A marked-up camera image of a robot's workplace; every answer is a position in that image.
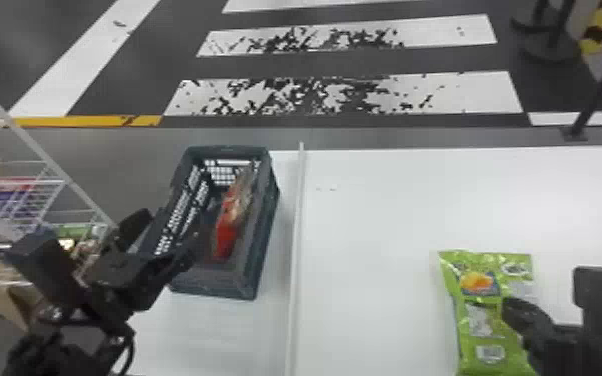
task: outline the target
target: table surface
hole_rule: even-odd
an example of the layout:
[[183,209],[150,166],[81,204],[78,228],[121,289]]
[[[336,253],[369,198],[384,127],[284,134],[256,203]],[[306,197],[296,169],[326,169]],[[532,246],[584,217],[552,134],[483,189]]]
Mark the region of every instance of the table surface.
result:
[[164,292],[132,319],[132,374],[454,375],[445,249],[532,253],[541,306],[580,322],[571,271],[602,265],[602,147],[313,151],[304,171],[272,155],[258,299]]
[[244,302],[164,291],[151,310],[130,321],[137,331],[131,375],[284,373],[297,153],[275,152],[272,157],[280,200],[257,299]]
[[454,375],[439,250],[532,253],[570,323],[572,269],[602,265],[602,147],[310,152],[302,197],[296,376]]

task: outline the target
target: snack bag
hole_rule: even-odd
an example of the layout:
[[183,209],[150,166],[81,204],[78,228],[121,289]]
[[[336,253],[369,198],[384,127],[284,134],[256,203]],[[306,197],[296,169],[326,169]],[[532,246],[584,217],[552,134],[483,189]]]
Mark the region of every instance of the snack bag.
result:
[[460,376],[534,376],[518,335],[501,319],[502,298],[535,303],[530,255],[439,252],[453,299]]

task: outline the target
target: packaging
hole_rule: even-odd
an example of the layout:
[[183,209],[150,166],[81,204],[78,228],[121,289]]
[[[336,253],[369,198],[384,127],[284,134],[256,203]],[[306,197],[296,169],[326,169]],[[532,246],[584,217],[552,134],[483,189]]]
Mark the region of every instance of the packaging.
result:
[[453,299],[460,376],[534,376],[520,340],[501,319],[502,299],[536,303],[530,255],[439,252],[446,288]]

